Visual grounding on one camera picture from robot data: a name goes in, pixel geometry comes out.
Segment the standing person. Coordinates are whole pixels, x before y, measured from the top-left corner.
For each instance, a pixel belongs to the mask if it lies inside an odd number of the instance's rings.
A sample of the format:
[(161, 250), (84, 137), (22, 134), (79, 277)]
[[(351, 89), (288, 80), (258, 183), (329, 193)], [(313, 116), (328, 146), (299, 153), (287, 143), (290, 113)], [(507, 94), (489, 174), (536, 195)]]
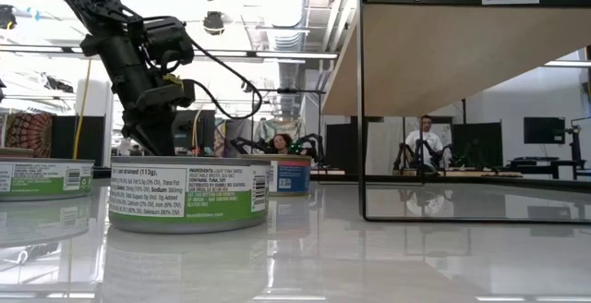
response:
[(406, 159), (412, 165), (430, 164), (440, 167), (446, 147), (431, 130), (432, 119), (429, 115), (423, 115), (420, 124), (420, 129), (410, 132), (404, 140)]

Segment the grey hanging cloth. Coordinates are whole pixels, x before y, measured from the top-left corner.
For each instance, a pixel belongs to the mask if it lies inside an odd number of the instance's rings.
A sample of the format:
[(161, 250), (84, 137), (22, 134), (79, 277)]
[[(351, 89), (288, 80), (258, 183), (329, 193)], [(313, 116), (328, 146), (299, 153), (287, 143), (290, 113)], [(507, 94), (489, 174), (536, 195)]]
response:
[(237, 158), (239, 151), (231, 144), (233, 139), (243, 138), (251, 140), (252, 126), (250, 120), (226, 120), (224, 135), (224, 158)]

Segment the black desk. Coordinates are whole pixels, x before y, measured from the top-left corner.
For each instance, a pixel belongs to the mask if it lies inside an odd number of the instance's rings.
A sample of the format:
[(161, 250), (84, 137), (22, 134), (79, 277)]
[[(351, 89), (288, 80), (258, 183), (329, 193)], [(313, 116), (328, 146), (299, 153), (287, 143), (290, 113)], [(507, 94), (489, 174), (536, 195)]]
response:
[(561, 160), (555, 157), (520, 157), (510, 160), (507, 168), (526, 175), (546, 175), (551, 179), (560, 178), (560, 168), (569, 167), (573, 180), (591, 177), (591, 168), (585, 168), (585, 161)]

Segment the colourful patterned cloth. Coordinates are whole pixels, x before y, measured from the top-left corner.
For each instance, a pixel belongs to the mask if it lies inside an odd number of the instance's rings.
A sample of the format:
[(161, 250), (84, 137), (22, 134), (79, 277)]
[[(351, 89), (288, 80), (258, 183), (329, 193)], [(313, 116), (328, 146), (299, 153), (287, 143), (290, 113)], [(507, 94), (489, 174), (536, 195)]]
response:
[(265, 139), (268, 143), (275, 134), (286, 133), (293, 142), (303, 136), (303, 123), (301, 119), (295, 121), (283, 121), (278, 119), (260, 120), (256, 124), (255, 141)]

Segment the ceiling light bar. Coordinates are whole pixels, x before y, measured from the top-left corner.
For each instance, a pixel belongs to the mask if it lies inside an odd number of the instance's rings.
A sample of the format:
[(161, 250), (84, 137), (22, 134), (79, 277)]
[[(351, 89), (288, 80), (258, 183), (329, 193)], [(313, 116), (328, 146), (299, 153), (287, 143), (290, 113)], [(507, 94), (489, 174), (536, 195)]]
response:
[[(28, 44), (0, 44), (0, 52), (13, 54), (38, 55), (71, 55), (82, 57), (84, 54), (77, 46), (52, 46)], [(269, 51), (237, 51), (210, 50), (210, 54), (222, 58), (262, 58), (262, 59), (293, 59), (293, 60), (334, 60), (339, 55), (335, 53), (314, 52), (269, 52)]]

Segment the seated person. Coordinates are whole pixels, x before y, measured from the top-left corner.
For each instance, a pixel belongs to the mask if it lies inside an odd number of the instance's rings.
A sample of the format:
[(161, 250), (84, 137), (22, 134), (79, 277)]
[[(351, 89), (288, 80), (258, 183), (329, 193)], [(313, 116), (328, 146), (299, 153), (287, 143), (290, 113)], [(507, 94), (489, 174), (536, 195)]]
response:
[(292, 149), (293, 139), (286, 133), (275, 134), (269, 142), (272, 154), (295, 154)]

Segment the black table frame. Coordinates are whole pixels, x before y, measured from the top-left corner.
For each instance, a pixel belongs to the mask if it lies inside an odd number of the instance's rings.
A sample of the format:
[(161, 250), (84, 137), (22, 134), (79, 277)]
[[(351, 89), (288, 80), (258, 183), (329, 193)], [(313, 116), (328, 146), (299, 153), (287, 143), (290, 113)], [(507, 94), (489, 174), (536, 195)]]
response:
[[(111, 168), (99, 167), (93, 169), (93, 178), (110, 178)], [(315, 173), (310, 174), (310, 182), (321, 183), (357, 183), (357, 175), (328, 175)], [(372, 184), (483, 184), (499, 185), (518, 188), (539, 188), (548, 190), (561, 190), (567, 192), (576, 192), (591, 194), (591, 182), (569, 181), (569, 180), (542, 180), (528, 179), (520, 177), (503, 176), (365, 176), (365, 182), (368, 186)]]

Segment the silver ventilation duct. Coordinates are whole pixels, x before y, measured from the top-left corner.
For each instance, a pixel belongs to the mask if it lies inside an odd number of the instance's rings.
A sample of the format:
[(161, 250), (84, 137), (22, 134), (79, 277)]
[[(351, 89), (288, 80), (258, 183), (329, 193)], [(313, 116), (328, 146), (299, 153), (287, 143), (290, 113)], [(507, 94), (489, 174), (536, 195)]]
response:
[[(306, 0), (264, 0), (265, 20), (272, 29), (267, 30), (269, 50), (273, 52), (300, 52), (304, 49), (303, 25)], [(296, 89), (301, 86), (297, 63), (278, 63), (280, 89)], [(278, 94), (278, 111), (283, 117), (299, 115), (301, 94)]]

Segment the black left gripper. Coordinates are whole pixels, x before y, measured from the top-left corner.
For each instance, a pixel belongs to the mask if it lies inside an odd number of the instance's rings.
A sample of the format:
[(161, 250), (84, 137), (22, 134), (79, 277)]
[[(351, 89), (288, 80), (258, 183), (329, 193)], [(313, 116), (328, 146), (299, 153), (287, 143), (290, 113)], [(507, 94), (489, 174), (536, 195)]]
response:
[(184, 87), (164, 82), (142, 90), (133, 100), (123, 101), (125, 137), (132, 138), (156, 156), (174, 156), (173, 123), (178, 107), (189, 107), (195, 101), (195, 88), (183, 79)]

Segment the blue pink salmon can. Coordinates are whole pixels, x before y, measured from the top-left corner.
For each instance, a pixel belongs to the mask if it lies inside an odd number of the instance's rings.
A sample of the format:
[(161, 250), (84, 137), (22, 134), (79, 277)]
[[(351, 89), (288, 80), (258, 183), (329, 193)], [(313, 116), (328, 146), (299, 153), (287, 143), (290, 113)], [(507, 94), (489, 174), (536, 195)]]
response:
[(308, 194), (312, 158), (306, 155), (243, 154), (242, 158), (271, 163), (272, 196)]

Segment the black background rig frame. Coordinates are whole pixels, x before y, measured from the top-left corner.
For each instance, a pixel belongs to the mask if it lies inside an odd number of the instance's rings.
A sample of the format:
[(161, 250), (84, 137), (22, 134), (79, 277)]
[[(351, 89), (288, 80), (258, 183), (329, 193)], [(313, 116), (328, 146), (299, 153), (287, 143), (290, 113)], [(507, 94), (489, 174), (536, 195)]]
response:
[[(324, 92), (323, 91), (313, 91), (313, 90), (299, 90), (299, 89), (263, 89), (265, 94), (270, 95), (270, 99), (265, 102), (270, 108), (269, 117), (261, 117), (258, 118), (254, 123), (254, 127), (252, 128), (251, 139), (255, 141), (255, 129), (256, 124), (260, 120), (271, 120), (271, 119), (278, 119), (283, 121), (295, 121), (297, 119), (301, 119), (303, 123), (303, 136), (308, 134), (318, 134), (321, 135), (323, 138), (323, 148), (325, 152), (325, 138), (323, 132), (323, 123), (324, 119), (321, 116), (321, 109), (320, 109), (320, 101), (323, 99)], [(301, 104), (299, 107), (299, 115), (295, 116), (288, 116), (283, 117), (279, 115), (278, 111), (278, 94), (301, 94)], [(327, 173), (327, 163), (325, 165), (320, 166), (316, 164), (312, 160), (312, 172), (320, 175)]]

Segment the black stand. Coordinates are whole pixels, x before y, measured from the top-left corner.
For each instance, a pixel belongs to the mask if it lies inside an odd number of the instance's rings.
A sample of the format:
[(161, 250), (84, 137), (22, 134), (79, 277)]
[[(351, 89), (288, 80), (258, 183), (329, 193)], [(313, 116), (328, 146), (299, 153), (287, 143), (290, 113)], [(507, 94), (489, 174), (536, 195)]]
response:
[(578, 125), (578, 122), (582, 122), (582, 121), (586, 121), (586, 120), (591, 120), (591, 116), (579, 117), (579, 118), (572, 119), (570, 121), (570, 126), (565, 129), (565, 133), (570, 135), (572, 138), (572, 141), (569, 144), (569, 146), (571, 147), (572, 160), (575, 162), (575, 167), (578, 170), (584, 170), (585, 163), (586, 163), (586, 160), (584, 160), (582, 158), (582, 154), (581, 154), (580, 133), (581, 133), (582, 128), (580, 125)]

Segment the black wall monitor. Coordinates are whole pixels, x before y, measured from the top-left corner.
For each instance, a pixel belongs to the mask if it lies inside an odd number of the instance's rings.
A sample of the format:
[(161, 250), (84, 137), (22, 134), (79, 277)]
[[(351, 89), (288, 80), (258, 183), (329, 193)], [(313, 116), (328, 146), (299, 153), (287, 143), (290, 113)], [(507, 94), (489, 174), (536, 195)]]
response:
[(525, 117), (525, 144), (564, 144), (564, 117)]

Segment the green label tuna can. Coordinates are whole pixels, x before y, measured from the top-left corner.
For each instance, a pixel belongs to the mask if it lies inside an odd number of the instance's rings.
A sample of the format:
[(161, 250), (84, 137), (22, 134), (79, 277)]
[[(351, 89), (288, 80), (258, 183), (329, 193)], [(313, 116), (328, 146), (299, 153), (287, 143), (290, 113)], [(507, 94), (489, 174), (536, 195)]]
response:
[(88, 196), (93, 166), (92, 160), (0, 158), (0, 201)]
[(187, 156), (112, 159), (111, 224), (144, 234), (200, 234), (267, 219), (271, 163)]

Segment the black partition panel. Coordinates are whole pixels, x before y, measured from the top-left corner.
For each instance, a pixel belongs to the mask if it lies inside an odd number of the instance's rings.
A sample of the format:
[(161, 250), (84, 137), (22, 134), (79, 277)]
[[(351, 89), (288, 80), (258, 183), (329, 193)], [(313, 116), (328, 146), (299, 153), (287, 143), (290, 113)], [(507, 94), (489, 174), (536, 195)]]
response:
[[(75, 115), (53, 117), (51, 158), (71, 159), (79, 118)], [(78, 139), (78, 159), (103, 164), (104, 117), (84, 115)]]
[(501, 123), (452, 126), (452, 166), (475, 169), (503, 166)]
[[(341, 124), (327, 124), (325, 133), (325, 162), (347, 175), (358, 172), (357, 118), (343, 117)], [(368, 117), (364, 124), (363, 143), (366, 154), (366, 174), (383, 176), (391, 172), (389, 130), (383, 117)]]

